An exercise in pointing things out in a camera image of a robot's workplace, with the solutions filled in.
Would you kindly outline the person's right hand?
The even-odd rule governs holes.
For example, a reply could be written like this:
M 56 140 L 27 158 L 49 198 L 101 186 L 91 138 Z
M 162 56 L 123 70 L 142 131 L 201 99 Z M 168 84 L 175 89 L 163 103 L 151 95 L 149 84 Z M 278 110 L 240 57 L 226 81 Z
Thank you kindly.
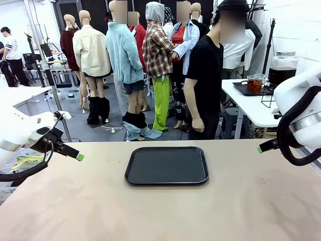
M 200 117 L 192 118 L 192 128 L 199 133 L 202 133 L 204 131 L 205 126 Z

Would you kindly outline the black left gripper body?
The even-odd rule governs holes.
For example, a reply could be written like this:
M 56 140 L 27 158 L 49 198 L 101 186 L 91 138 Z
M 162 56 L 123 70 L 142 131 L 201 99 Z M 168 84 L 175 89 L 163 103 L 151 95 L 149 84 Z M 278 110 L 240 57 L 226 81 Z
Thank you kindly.
M 41 137 L 30 149 L 35 150 L 39 153 L 45 153 L 52 149 L 51 145 L 53 145 L 53 150 L 56 153 L 61 153 L 63 148 L 63 141 L 61 139 L 63 135 L 63 131 L 60 129 L 53 129 Z

